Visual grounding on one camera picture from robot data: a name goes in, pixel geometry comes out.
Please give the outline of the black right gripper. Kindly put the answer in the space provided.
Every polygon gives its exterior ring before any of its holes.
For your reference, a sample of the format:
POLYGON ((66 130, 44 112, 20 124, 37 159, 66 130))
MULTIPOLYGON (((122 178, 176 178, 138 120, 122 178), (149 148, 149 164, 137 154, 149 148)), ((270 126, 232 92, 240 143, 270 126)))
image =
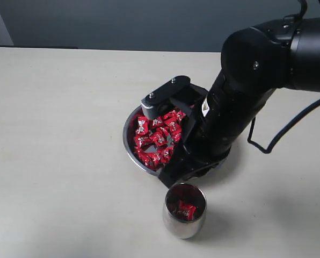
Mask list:
POLYGON ((179 181, 205 175, 224 161, 229 153, 230 143, 227 141, 213 142, 202 139, 197 142, 180 141, 158 178, 170 188, 179 181))

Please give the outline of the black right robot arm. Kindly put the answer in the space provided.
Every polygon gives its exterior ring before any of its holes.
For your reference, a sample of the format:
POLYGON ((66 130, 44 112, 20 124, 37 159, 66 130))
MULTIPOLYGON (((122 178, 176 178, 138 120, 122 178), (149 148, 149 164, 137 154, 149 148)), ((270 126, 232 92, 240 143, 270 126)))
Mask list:
MULTIPOLYGON (((181 139, 159 180, 171 187, 201 176, 224 160, 276 89, 320 92, 320 18, 288 25, 280 20, 231 34, 221 52, 221 71, 211 89, 185 110, 181 139)), ((269 143, 268 154, 320 99, 294 117, 269 143)))

